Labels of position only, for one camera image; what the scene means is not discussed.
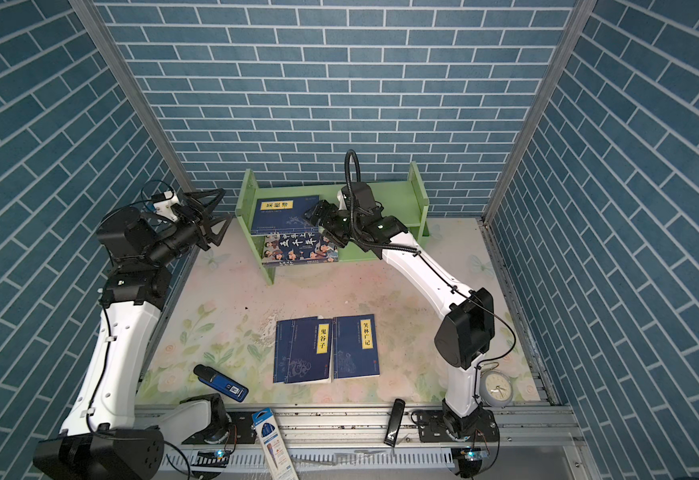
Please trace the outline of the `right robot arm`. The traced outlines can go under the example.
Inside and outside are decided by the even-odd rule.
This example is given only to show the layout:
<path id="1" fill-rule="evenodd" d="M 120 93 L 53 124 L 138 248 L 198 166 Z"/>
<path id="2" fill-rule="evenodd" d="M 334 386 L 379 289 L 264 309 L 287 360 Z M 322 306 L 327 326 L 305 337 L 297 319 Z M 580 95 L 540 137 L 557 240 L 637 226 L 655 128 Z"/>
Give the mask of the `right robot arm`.
<path id="1" fill-rule="evenodd" d="M 431 304 L 441 318 L 435 348 L 449 364 L 443 422 L 455 438 L 475 433 L 481 410 L 479 369 L 495 337 L 493 296 L 447 273 L 401 220 L 383 213 L 369 184 L 349 182 L 338 198 L 339 204 L 320 200 L 304 212 L 304 220 L 339 247 L 352 243 L 375 254 Z"/>

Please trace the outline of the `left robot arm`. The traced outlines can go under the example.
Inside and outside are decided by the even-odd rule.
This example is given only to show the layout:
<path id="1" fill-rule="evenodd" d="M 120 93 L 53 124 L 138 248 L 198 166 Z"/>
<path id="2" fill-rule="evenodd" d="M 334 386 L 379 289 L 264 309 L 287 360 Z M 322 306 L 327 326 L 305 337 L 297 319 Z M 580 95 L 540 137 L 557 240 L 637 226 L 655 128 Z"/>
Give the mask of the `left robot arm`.
<path id="1" fill-rule="evenodd" d="M 164 456 L 196 437 L 229 438 L 217 393 L 191 397 L 147 428 L 135 426 L 135 395 L 147 348 L 167 302 L 173 260 L 221 244 L 229 215 L 213 212 L 222 189 L 154 194 L 106 214 L 96 236 L 111 272 L 100 294 L 98 338 L 83 384 L 59 434 L 39 442 L 33 464 L 52 479 L 150 479 Z"/>

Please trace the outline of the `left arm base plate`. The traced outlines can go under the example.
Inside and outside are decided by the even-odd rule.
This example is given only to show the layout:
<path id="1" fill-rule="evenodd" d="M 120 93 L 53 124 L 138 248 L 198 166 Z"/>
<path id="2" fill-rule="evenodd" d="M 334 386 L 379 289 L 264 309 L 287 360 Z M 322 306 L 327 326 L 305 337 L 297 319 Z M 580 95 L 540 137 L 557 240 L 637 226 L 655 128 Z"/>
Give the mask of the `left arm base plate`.
<path id="1" fill-rule="evenodd" d="M 183 440 L 185 445 L 236 445 L 255 444 L 253 411 L 242 410 L 227 413 L 221 426 L 211 425 Z"/>

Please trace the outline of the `dark blue book yellow label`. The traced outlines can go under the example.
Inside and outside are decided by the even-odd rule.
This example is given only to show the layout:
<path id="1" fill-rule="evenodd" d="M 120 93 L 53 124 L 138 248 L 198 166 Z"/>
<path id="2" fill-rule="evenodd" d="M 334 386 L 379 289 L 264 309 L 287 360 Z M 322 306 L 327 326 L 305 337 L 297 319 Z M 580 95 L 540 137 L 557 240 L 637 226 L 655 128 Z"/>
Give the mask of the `dark blue book yellow label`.
<path id="1" fill-rule="evenodd" d="M 289 336 L 285 360 L 286 384 L 331 380 L 332 321 L 305 317 L 287 322 Z"/>

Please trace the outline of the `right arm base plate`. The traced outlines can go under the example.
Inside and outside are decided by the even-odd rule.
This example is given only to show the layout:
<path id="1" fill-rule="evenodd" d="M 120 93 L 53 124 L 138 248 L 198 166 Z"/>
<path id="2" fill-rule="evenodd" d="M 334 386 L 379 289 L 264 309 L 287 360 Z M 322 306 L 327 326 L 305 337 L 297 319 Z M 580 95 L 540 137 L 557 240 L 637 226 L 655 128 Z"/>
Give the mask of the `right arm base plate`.
<path id="1" fill-rule="evenodd" d="M 495 416 L 483 406 L 467 417 L 459 417 L 451 408 L 417 409 L 409 413 L 423 443 L 497 442 L 501 434 Z"/>

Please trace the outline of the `colourful illustrated book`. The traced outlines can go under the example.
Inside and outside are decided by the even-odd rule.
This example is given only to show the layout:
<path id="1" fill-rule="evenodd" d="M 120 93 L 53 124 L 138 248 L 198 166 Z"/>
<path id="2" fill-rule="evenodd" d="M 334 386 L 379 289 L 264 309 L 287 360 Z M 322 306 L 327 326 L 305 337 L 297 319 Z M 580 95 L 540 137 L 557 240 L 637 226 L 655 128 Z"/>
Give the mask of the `colourful illustrated book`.
<path id="1" fill-rule="evenodd" d="M 319 233 L 273 234 L 265 237 L 261 260 L 282 266 L 334 263 L 339 255 L 335 244 Z"/>

